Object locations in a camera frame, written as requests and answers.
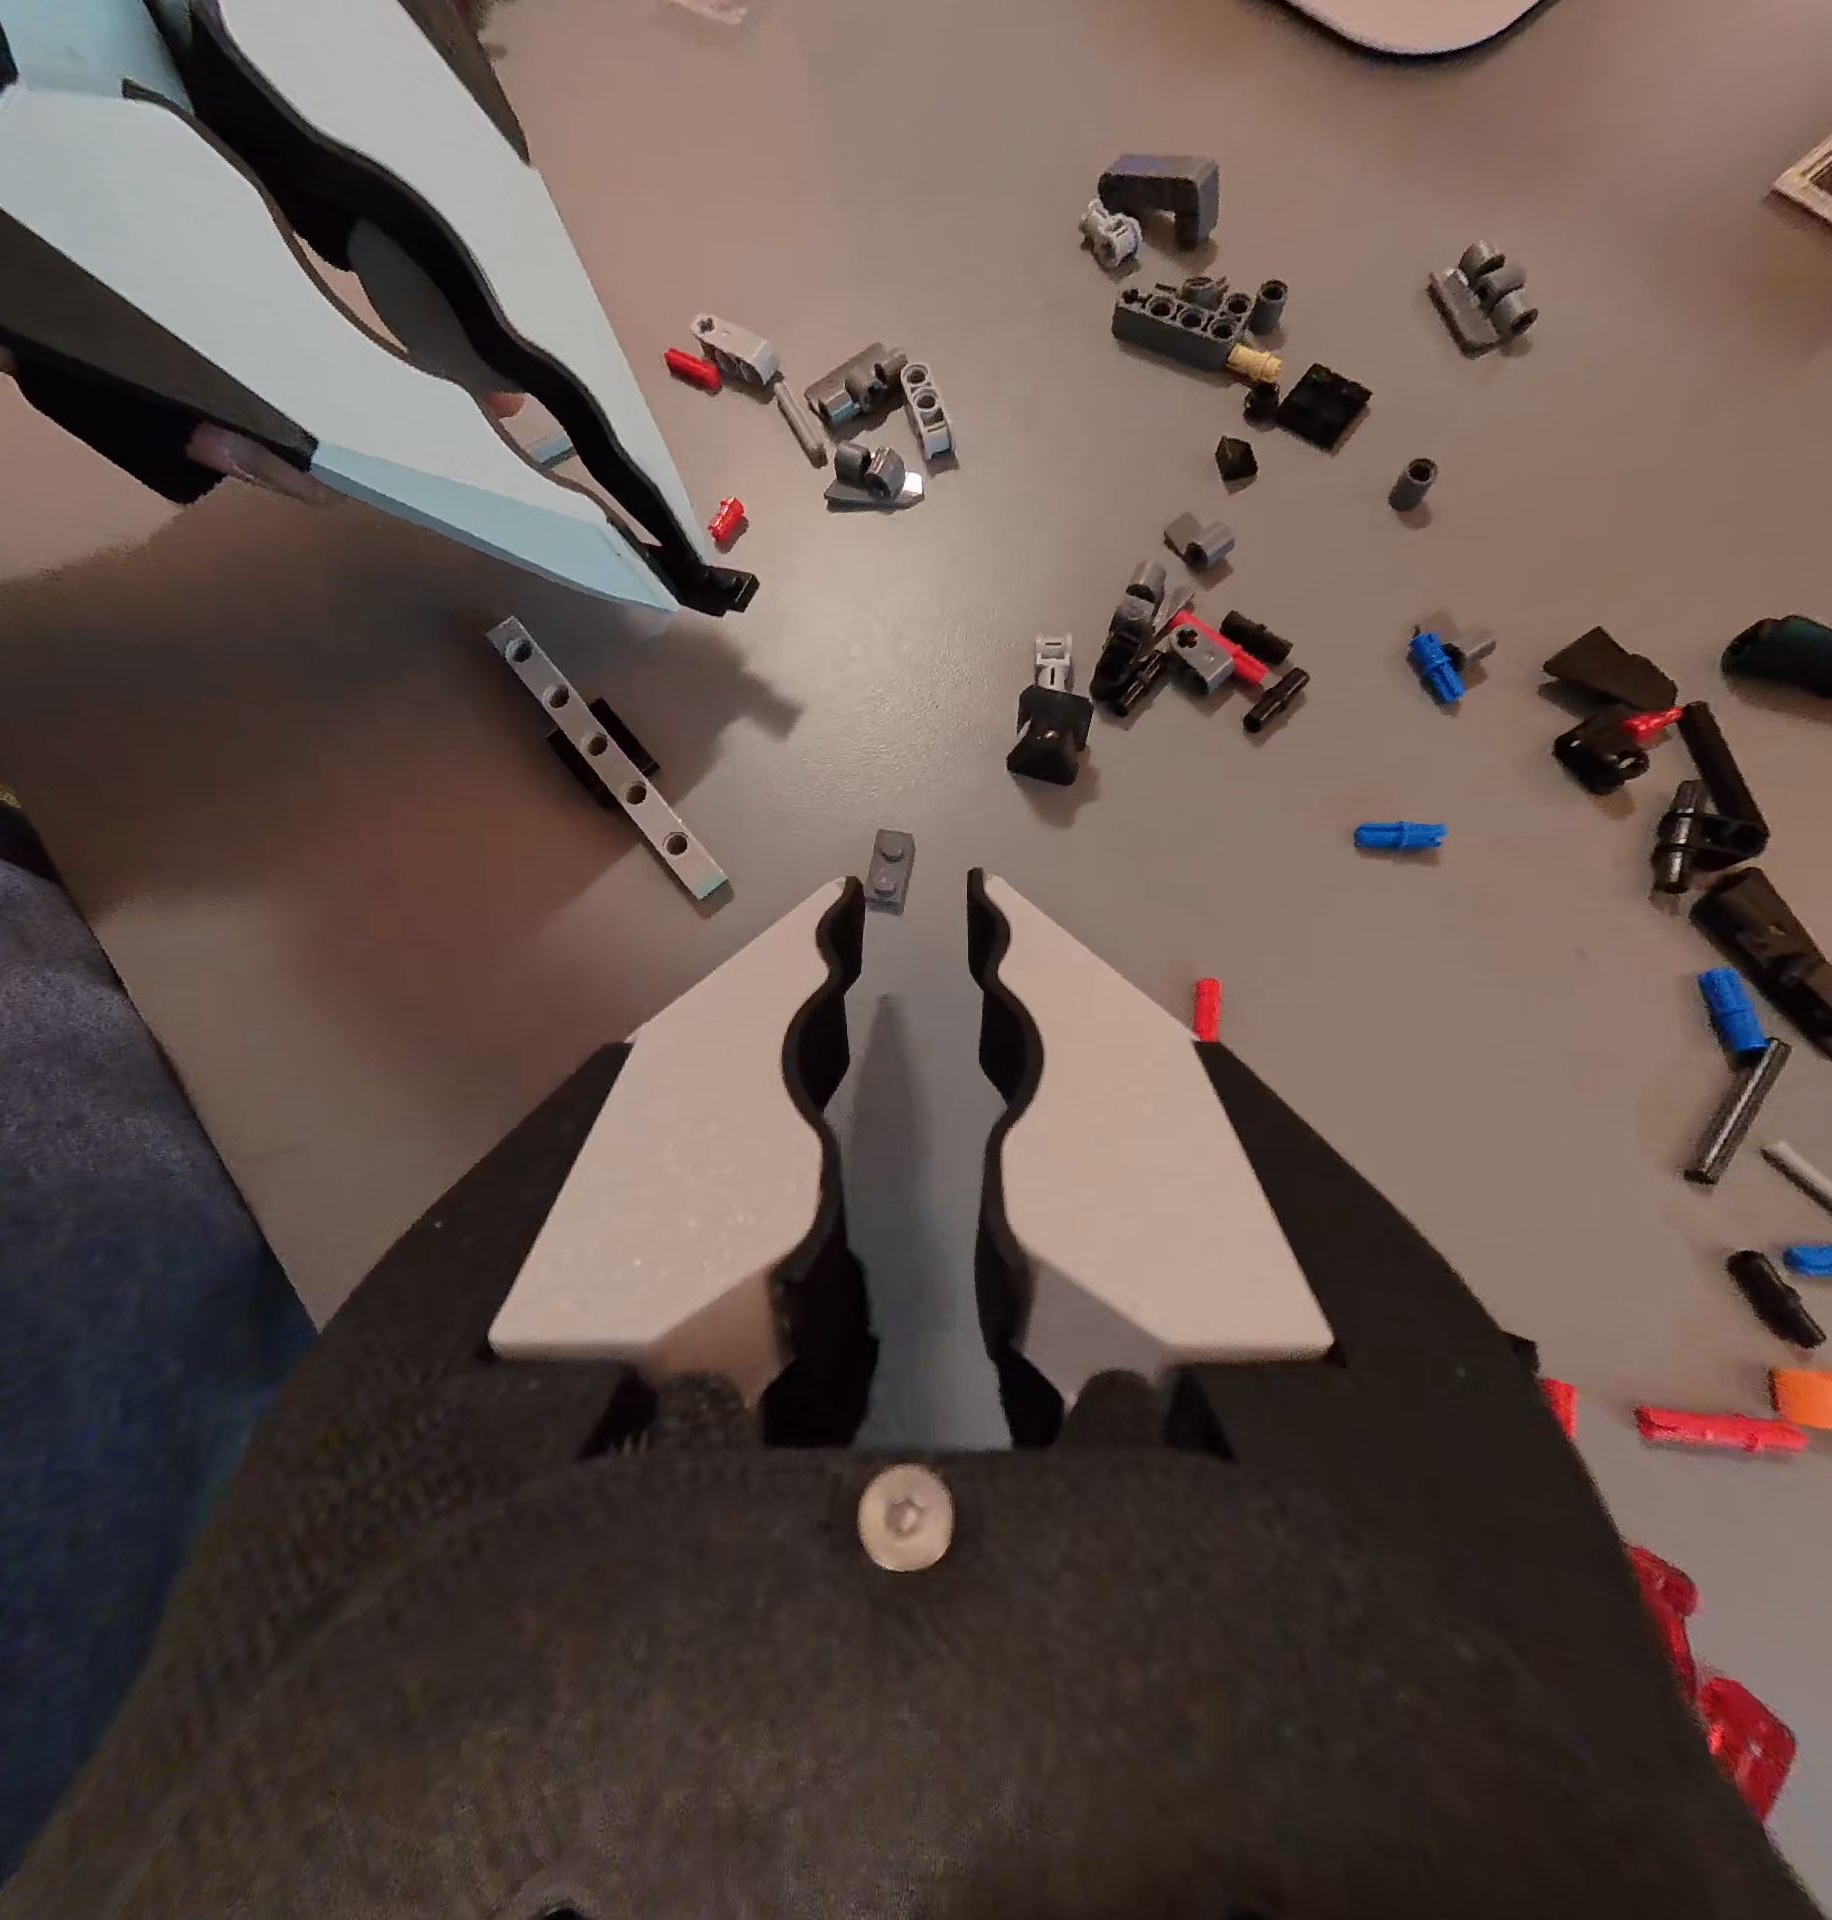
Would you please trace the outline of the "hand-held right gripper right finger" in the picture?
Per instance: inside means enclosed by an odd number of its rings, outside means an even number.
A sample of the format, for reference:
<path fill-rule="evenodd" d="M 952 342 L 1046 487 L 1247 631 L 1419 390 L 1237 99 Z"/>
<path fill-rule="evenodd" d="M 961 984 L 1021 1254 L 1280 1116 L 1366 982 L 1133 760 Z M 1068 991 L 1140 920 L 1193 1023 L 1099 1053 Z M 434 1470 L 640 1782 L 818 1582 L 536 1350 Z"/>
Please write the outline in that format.
<path fill-rule="evenodd" d="M 1191 1027 L 993 873 L 966 877 L 978 1317 L 1011 1443 L 1099 1375 L 1326 1359 L 1336 1332 Z"/>

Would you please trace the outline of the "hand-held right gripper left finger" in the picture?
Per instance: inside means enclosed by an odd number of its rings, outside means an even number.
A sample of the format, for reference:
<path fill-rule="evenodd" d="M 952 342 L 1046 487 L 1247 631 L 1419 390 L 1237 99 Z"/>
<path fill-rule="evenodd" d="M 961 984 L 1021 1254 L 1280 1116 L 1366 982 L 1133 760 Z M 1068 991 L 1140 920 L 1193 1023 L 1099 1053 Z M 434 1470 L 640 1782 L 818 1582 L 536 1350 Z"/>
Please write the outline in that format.
<path fill-rule="evenodd" d="M 865 904 L 833 878 L 644 1023 L 491 1325 L 510 1360 L 719 1375 L 772 1443 L 850 1443 L 877 1371 L 829 1103 Z"/>

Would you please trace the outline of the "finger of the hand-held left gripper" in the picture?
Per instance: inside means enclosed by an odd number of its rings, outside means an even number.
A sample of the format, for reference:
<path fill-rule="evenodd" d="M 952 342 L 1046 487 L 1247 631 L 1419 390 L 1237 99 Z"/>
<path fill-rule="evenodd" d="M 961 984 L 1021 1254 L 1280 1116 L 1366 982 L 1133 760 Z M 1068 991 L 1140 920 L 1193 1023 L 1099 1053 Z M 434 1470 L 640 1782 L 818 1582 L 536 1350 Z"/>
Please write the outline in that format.
<path fill-rule="evenodd" d="M 595 497 L 341 308 L 258 181 L 152 95 L 0 93 L 0 336 L 556 585 L 681 606 Z"/>
<path fill-rule="evenodd" d="M 456 5 L 150 5 L 198 118 L 311 244 L 354 266 L 384 231 L 502 386 L 569 431 L 665 578 L 711 578 L 708 537 L 585 262 Z"/>

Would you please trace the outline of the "long light grey lego beam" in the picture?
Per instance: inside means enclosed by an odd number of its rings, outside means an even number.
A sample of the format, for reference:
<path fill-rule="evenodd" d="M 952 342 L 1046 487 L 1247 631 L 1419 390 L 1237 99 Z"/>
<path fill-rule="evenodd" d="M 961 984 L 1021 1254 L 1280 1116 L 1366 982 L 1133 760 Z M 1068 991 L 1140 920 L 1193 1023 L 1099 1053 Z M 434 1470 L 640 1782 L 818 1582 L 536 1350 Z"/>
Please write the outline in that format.
<path fill-rule="evenodd" d="M 593 765 L 597 778 L 616 795 L 616 813 L 635 828 L 693 903 L 700 904 L 721 893 L 729 885 L 726 873 L 663 797 L 657 785 L 644 781 L 611 748 L 587 701 L 531 633 L 517 617 L 506 617 L 491 627 L 486 641 L 498 661 L 514 675 L 536 708 L 542 710 L 550 748 L 558 751 L 564 765 L 569 765 L 569 751 L 560 748 L 560 741 L 580 751 Z"/>

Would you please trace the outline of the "black lego connector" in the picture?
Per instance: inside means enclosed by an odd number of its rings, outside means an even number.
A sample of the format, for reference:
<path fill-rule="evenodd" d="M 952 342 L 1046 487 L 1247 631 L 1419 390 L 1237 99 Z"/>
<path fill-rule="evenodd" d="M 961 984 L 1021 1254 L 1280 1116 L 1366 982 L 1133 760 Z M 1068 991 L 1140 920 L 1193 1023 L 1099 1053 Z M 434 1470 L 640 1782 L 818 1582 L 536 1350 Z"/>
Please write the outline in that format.
<path fill-rule="evenodd" d="M 611 748 L 616 748 L 625 763 L 631 763 L 639 776 L 647 783 L 655 783 L 660 776 L 660 763 L 647 748 L 640 744 L 640 738 L 631 730 L 631 727 L 620 717 L 616 708 L 602 696 L 592 696 L 587 701 L 601 733 L 609 738 Z M 569 770 L 580 783 L 580 787 L 592 795 L 592 799 L 606 811 L 616 811 L 616 795 L 602 785 L 593 765 L 580 754 L 580 751 L 570 748 L 569 741 L 560 741 L 560 748 L 569 751 Z"/>

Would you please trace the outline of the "cluster of grey lego connectors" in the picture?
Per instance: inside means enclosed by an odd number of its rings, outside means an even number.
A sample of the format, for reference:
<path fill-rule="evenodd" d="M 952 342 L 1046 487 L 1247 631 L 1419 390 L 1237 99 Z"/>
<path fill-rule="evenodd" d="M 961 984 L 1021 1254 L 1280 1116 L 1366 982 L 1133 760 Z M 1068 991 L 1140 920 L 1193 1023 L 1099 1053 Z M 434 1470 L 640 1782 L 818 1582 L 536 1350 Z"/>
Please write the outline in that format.
<path fill-rule="evenodd" d="M 812 468 L 826 471 L 833 511 L 899 513 L 927 497 L 927 473 L 959 454 L 952 414 L 927 362 L 871 346 L 798 394 L 784 375 L 772 381 L 784 424 Z M 903 411 L 916 435 L 916 460 L 863 431 Z"/>

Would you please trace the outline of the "black and grey lego joint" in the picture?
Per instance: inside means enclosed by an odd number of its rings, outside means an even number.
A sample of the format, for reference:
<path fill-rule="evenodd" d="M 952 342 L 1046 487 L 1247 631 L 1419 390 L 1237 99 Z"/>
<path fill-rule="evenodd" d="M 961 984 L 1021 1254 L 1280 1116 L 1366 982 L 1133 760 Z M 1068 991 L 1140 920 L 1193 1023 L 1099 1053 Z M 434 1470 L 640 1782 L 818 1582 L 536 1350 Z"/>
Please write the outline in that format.
<path fill-rule="evenodd" d="M 1071 787 L 1089 751 L 1096 701 L 1079 688 L 1074 636 L 1038 636 L 1006 768 L 1019 781 Z"/>

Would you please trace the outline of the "cluster of dark lego connectors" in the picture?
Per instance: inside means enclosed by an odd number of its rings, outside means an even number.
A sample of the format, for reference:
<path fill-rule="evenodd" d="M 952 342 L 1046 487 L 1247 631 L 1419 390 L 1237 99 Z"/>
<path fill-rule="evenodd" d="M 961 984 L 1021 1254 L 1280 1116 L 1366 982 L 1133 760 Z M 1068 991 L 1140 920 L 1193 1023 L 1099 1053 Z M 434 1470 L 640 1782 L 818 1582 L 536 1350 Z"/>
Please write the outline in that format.
<path fill-rule="evenodd" d="M 1204 626 L 1219 627 L 1221 635 L 1250 648 L 1275 669 L 1260 690 L 1230 688 L 1209 698 L 1193 696 L 1210 703 L 1225 692 L 1238 692 L 1252 706 L 1252 713 L 1242 722 L 1245 730 L 1264 733 L 1307 686 L 1307 671 L 1293 662 L 1293 643 L 1238 611 L 1207 621 L 1193 611 L 1191 583 L 1172 581 L 1169 564 L 1158 559 L 1142 561 L 1125 583 L 1090 675 L 1089 696 L 1097 708 L 1128 721 L 1164 686 L 1176 683 L 1185 690 L 1164 652 L 1169 626 L 1185 611 L 1202 620 Z"/>

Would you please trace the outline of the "long red lego axle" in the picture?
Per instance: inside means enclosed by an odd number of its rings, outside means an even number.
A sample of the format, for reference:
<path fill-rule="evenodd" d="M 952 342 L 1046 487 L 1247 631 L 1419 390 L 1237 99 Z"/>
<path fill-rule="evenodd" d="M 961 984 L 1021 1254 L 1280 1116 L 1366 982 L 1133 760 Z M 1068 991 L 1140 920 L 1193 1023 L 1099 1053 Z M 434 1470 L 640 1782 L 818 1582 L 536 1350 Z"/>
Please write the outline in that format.
<path fill-rule="evenodd" d="M 1654 1449 L 1726 1452 L 1736 1457 L 1794 1457 L 1811 1445 L 1811 1433 L 1775 1415 L 1736 1411 L 1683 1411 L 1657 1403 L 1631 1407 L 1638 1435 Z"/>

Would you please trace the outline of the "pile of black lego pieces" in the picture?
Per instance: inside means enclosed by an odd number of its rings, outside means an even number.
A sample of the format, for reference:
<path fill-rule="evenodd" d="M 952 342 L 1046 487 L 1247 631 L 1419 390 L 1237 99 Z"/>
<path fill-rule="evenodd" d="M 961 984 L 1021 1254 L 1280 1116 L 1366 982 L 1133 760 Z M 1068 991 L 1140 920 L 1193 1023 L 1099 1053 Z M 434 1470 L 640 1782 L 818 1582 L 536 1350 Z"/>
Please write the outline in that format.
<path fill-rule="evenodd" d="M 1832 703 L 1832 627 L 1807 615 L 1753 621 L 1718 661 L 1730 680 L 1796 690 Z M 1674 789 L 1650 853 L 1654 900 L 1690 900 L 1689 922 L 1726 956 L 1698 976 L 1698 992 L 1730 1065 L 1730 1089 L 1707 1118 L 1681 1177 L 1716 1188 L 1762 1116 L 1789 1048 L 1762 1024 L 1762 997 L 1832 1063 L 1832 960 L 1768 878 L 1759 856 L 1771 829 L 1711 703 L 1685 701 L 1648 655 L 1595 626 L 1543 662 L 1550 681 L 1576 695 L 1582 716 L 1552 754 L 1592 797 L 1617 795 L 1650 770 L 1652 748 L 1675 735 L 1693 776 Z M 1832 1216 L 1832 1183 L 1782 1145 L 1763 1159 Z M 1832 1245 L 1797 1245 L 1773 1261 L 1744 1249 L 1727 1278 L 1756 1317 L 1786 1346 L 1816 1355 L 1824 1331 L 1794 1278 L 1832 1279 Z"/>

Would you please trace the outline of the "dark grey curved lego brick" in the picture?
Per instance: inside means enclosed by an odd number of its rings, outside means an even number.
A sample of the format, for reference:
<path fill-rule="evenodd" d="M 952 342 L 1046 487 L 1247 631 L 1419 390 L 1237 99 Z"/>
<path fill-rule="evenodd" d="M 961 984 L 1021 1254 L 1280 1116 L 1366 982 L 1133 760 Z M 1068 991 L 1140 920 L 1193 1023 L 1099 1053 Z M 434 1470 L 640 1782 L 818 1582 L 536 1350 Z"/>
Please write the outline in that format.
<path fill-rule="evenodd" d="M 1212 157 L 1129 152 L 1097 176 L 1099 204 L 1144 220 L 1169 217 L 1172 242 L 1193 253 L 1219 218 L 1221 169 Z"/>

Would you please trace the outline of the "dark grey angled lego beam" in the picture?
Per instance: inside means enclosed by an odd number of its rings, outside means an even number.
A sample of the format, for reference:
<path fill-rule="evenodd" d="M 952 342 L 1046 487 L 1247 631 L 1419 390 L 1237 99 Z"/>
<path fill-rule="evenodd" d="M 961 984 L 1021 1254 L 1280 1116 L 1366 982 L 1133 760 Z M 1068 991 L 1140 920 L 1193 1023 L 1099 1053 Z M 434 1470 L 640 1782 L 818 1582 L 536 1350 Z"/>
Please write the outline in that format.
<path fill-rule="evenodd" d="M 1111 333 L 1159 361 L 1223 373 L 1247 342 L 1254 297 L 1230 292 L 1223 278 L 1165 285 L 1125 285 L 1113 307 Z"/>

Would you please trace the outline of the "transparent red lego piece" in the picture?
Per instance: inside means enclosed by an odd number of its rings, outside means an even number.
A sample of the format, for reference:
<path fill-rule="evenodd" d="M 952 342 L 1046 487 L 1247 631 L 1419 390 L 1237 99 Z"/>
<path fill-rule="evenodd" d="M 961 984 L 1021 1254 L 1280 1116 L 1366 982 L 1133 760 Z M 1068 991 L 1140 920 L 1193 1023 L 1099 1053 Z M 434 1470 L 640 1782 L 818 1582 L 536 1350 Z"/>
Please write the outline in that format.
<path fill-rule="evenodd" d="M 1712 1761 L 1743 1803 L 1768 1824 L 1797 1760 L 1791 1727 L 1737 1680 L 1698 1661 L 1690 1624 L 1700 1591 L 1661 1556 L 1625 1545 L 1678 1692 L 1695 1713 Z"/>

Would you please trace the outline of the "grey double lego connector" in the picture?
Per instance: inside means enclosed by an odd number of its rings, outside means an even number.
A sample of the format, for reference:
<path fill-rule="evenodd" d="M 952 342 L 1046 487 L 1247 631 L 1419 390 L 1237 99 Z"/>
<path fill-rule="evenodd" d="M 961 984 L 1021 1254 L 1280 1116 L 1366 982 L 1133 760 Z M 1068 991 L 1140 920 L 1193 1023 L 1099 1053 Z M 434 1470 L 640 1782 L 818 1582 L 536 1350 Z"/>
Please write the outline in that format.
<path fill-rule="evenodd" d="M 1428 278 L 1432 304 L 1458 351 L 1476 361 L 1520 342 L 1539 322 L 1521 264 L 1490 242 L 1467 244 Z"/>

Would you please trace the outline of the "red pin with grey connector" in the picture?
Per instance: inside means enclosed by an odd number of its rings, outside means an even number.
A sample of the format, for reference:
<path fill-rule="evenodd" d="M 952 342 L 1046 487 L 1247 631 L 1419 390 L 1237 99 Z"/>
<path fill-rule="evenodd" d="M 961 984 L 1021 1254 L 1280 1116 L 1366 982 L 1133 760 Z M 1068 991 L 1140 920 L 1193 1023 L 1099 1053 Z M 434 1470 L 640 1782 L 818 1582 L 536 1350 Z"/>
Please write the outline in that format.
<path fill-rule="evenodd" d="M 691 334 L 693 347 L 670 350 L 666 362 L 694 383 L 713 387 L 731 381 L 766 396 L 784 373 L 776 346 L 749 325 L 702 310 L 693 317 Z"/>

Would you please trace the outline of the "blue pin with grey connector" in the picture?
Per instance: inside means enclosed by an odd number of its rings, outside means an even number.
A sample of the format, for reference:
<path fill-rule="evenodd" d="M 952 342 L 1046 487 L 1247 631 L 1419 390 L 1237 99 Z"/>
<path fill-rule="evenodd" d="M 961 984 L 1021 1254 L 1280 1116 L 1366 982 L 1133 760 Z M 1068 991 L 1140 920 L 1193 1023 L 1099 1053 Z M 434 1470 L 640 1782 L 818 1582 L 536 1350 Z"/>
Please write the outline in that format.
<path fill-rule="evenodd" d="M 1456 711 L 1463 708 L 1473 683 L 1486 678 L 1498 648 L 1500 639 L 1490 627 L 1451 617 L 1415 626 L 1405 661 L 1432 706 Z"/>

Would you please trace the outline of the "person's blue clothing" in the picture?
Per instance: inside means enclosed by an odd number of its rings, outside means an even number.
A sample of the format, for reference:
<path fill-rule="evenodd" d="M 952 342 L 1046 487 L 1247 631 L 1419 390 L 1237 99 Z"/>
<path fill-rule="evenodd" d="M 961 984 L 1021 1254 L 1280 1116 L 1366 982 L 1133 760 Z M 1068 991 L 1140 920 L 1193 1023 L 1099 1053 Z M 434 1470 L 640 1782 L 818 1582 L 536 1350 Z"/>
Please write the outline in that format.
<path fill-rule="evenodd" d="M 0 1887 L 313 1325 L 0 795 Z"/>

